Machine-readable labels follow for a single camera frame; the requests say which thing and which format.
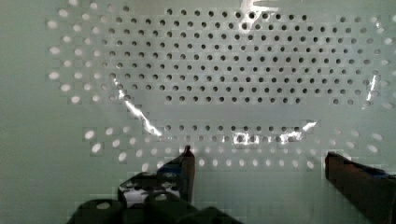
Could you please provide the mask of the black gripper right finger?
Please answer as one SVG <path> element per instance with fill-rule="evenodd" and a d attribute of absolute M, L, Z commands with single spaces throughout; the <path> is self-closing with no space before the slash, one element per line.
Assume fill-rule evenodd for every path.
<path fill-rule="evenodd" d="M 395 175 L 329 152 L 325 177 L 373 224 L 396 223 Z"/>

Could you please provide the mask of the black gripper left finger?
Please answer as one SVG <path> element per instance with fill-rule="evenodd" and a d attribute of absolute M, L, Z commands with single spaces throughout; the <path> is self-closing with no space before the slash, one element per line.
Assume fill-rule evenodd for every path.
<path fill-rule="evenodd" d="M 143 203 L 150 193 L 166 191 L 190 203 L 195 176 L 195 156 L 190 145 L 155 172 L 141 172 L 122 182 L 118 200 L 127 208 Z"/>

